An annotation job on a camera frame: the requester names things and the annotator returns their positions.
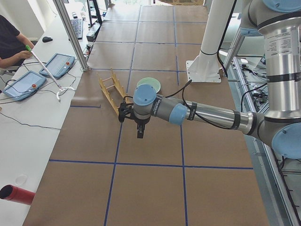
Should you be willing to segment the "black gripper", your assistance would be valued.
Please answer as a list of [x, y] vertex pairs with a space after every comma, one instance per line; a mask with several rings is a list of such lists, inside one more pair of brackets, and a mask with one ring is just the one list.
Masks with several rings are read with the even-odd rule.
[[137, 120], [137, 138], [143, 138], [146, 120]]

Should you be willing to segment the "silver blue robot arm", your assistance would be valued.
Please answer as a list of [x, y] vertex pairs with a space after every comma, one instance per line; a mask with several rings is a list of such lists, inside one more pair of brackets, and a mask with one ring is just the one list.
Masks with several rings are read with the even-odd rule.
[[163, 97], [147, 84], [134, 92], [138, 119], [159, 117], [181, 125], [185, 119], [204, 121], [223, 129], [236, 129], [261, 140], [290, 159], [301, 156], [301, 69], [298, 0], [246, 0], [241, 31], [264, 36], [269, 110], [238, 112], [201, 103]]

